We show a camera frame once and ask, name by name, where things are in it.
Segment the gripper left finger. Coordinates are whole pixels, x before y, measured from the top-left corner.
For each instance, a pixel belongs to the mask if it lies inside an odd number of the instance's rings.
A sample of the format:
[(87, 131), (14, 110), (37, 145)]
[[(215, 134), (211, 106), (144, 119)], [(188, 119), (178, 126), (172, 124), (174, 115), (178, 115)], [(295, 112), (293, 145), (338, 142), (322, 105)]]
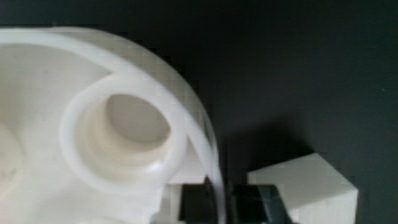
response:
[(185, 184), (178, 220), (185, 224), (217, 224), (215, 193), (210, 184)]

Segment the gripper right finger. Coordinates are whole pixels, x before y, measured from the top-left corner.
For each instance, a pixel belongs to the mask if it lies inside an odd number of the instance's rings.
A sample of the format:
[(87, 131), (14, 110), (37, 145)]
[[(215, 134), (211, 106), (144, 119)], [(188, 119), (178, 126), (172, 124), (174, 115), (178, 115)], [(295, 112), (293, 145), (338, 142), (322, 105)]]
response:
[(236, 185), (231, 203), (235, 224), (293, 224), (274, 185)]

